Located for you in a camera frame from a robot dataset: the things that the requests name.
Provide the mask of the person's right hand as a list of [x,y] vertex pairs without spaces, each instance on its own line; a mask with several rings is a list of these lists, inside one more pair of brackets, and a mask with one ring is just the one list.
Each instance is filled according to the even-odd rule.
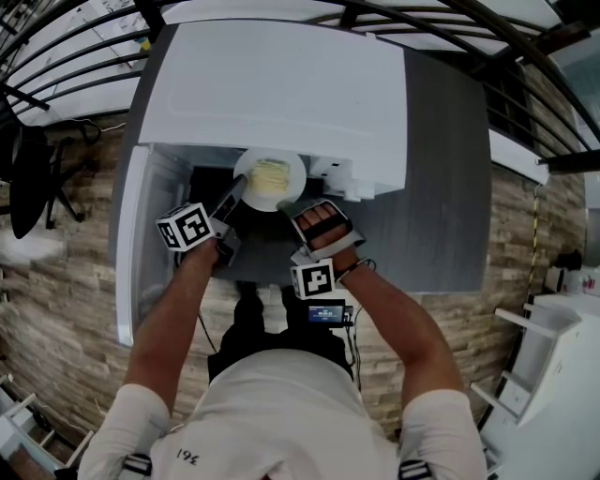
[[310,241],[310,248],[318,250],[346,235],[348,225],[345,220],[333,222],[332,218],[337,217],[339,211],[331,203],[322,202],[298,216],[296,223]]

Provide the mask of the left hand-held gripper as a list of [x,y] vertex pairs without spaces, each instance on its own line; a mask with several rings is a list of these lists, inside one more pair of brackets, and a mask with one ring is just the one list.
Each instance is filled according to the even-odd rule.
[[248,178],[244,174],[235,176],[217,201],[210,217],[201,202],[175,207],[159,217],[156,225],[167,248],[175,252],[188,252],[215,238],[219,261],[231,265],[241,245],[232,225],[247,187]]

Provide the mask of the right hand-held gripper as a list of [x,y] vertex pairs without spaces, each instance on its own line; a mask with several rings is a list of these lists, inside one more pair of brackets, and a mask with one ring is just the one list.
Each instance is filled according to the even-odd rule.
[[[331,203],[340,213],[340,217],[332,217],[333,222],[345,220],[348,231],[335,243],[312,250],[310,241],[300,230],[296,218],[320,203]],[[332,293],[343,278],[366,261],[366,259],[356,257],[352,263],[345,262],[342,267],[336,265],[335,258],[339,254],[347,250],[356,250],[366,243],[366,238],[353,226],[350,218],[331,200],[322,198],[304,203],[284,200],[277,204],[277,210],[290,219],[298,239],[299,248],[291,256],[292,285],[297,298],[308,300]]]

